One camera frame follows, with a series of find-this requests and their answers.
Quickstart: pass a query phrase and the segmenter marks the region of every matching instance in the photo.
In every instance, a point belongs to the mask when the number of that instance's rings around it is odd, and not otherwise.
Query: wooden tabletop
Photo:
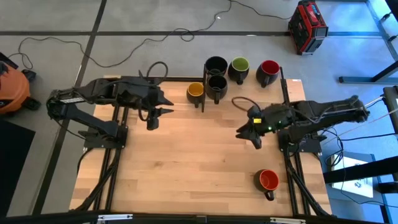
[[[228,81],[227,95],[215,105],[206,98],[205,112],[186,99],[188,82],[164,82],[165,97],[174,103],[173,113],[160,117],[160,126],[146,130],[137,111],[129,110],[129,134],[119,163],[112,211],[142,213],[195,213],[209,215],[291,216],[292,209],[283,155],[276,134],[266,134],[262,149],[235,138],[236,129],[248,120],[231,99],[245,96],[260,104],[282,103],[280,80],[261,88],[251,72],[243,85]],[[304,100],[300,80],[287,80],[291,101]],[[239,102],[243,107],[248,102]],[[113,107],[96,106],[94,115],[111,120]],[[76,208],[98,181],[104,149],[92,150],[82,161],[70,208]],[[331,208],[322,169],[313,154],[301,153],[306,185],[327,212]],[[255,189],[253,175],[271,169],[279,175],[275,200],[266,200]],[[104,188],[101,207],[108,186]],[[296,186],[299,211],[302,202]]]

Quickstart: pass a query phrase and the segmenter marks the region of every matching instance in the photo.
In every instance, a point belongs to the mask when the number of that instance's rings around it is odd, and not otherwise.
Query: coffee mug
[[[195,105],[195,108],[199,107],[202,94],[203,85],[201,83],[191,83],[187,88],[187,99]]]
[[[228,62],[219,56],[213,56],[207,59],[205,63],[205,72],[208,75],[224,75]]]
[[[266,60],[261,63],[256,72],[256,79],[265,88],[277,80],[279,74],[279,65],[273,60]]]
[[[236,57],[228,67],[228,76],[231,80],[236,81],[238,85],[243,84],[243,80],[249,73],[249,62],[244,57]]]
[[[206,94],[214,100],[214,104],[218,104],[228,89],[228,84],[224,76],[212,75],[206,82]]]
[[[274,190],[279,185],[278,175],[272,170],[259,170],[254,174],[254,185],[259,191],[264,193],[268,200],[273,201],[275,199]]]

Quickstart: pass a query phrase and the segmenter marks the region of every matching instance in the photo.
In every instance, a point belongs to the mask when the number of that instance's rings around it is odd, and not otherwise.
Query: red power station
[[[315,1],[299,1],[289,21],[289,31],[298,55],[312,54],[328,35],[328,27]]]

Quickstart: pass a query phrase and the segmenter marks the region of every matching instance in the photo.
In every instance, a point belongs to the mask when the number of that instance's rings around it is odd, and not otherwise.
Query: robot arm
[[[140,119],[147,122],[147,129],[154,130],[159,127],[158,117],[173,111],[156,106],[174,105],[164,97],[158,84],[156,79],[150,81],[142,77],[98,78],[82,87],[54,90],[47,100],[47,111],[56,121],[72,119],[95,129],[103,138],[115,139],[120,133],[117,122],[95,118],[79,110],[76,104],[119,105],[138,110]],[[142,117],[142,110],[148,112],[147,118]]]
[[[306,135],[335,124],[347,122],[364,122],[369,116],[358,96],[328,103],[315,101],[297,101],[290,106],[283,104],[270,105],[261,110],[253,106],[248,111],[249,121],[240,127],[237,138],[252,141],[256,149],[261,148],[261,136],[265,133],[287,128],[289,143],[298,143]]]

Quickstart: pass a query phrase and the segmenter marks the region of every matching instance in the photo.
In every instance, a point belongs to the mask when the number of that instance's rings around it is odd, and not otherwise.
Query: gray floor
[[[43,1],[0,0],[0,30],[82,30],[90,31],[100,6],[100,0],[89,1]],[[389,12],[382,0],[371,1],[377,15]],[[297,0],[247,0],[245,4],[255,7],[260,13],[280,17],[291,16]],[[332,32],[377,32],[377,27],[365,3],[362,2],[319,2],[326,23]],[[225,0],[113,0],[108,1],[100,31],[172,30],[177,27],[199,29],[207,27],[214,13],[228,8]],[[261,17],[252,10],[233,4],[232,10],[219,15],[210,30],[227,31],[285,31],[288,20]],[[395,34],[397,22],[390,18],[385,22],[389,34]],[[161,39],[162,36],[97,37],[91,56],[103,65],[116,63],[125,58],[137,44],[145,38]],[[24,37],[0,36],[0,51],[6,55],[16,52]],[[75,40],[84,46],[88,37],[60,37]],[[77,46],[65,45],[55,40],[46,42],[28,41],[22,48],[34,63],[39,78],[32,85],[32,94],[44,102],[52,89],[69,88],[74,84],[79,71],[82,54]],[[245,37],[245,36],[196,36],[192,42],[184,42],[178,36],[171,36],[162,43],[148,42],[138,49],[126,63],[114,68],[99,68],[89,62],[83,84],[105,74],[137,75],[140,69],[145,72],[149,65],[163,60],[169,65],[170,76],[200,76],[203,62],[212,55],[220,55],[226,60],[245,56],[255,69],[261,61],[276,60],[284,68],[286,78],[299,78],[303,81],[307,99],[317,101],[340,100],[359,95],[364,102],[371,101],[382,93],[382,85],[342,85],[337,77],[357,75],[370,77],[386,68],[394,60],[381,37],[329,37],[314,55],[298,56],[290,37]],[[22,66],[19,57],[13,58]],[[154,70],[154,75],[162,74]],[[93,107],[82,107],[92,113]],[[386,114],[380,103],[371,108],[371,118]],[[58,127],[49,120],[45,108],[32,113],[22,111],[12,122],[37,131],[34,143],[26,160],[24,170],[12,201],[9,215],[25,215],[32,211],[39,184],[42,180],[53,140]],[[357,124],[337,126],[339,133]],[[71,130],[82,129],[72,124]],[[345,138],[392,132],[388,118],[344,135]],[[324,147],[336,148],[334,142]],[[376,159],[396,156],[395,137],[367,139],[345,143],[347,151],[373,153]],[[66,136],[61,156],[55,171],[49,194],[45,202],[45,213],[65,212],[72,197],[76,177],[76,163],[81,155],[82,141],[69,134]],[[389,203],[398,205],[397,197],[389,197]],[[333,213],[340,217],[381,221],[374,205],[360,207],[353,202],[331,201]],[[346,211],[352,207],[354,215]]]

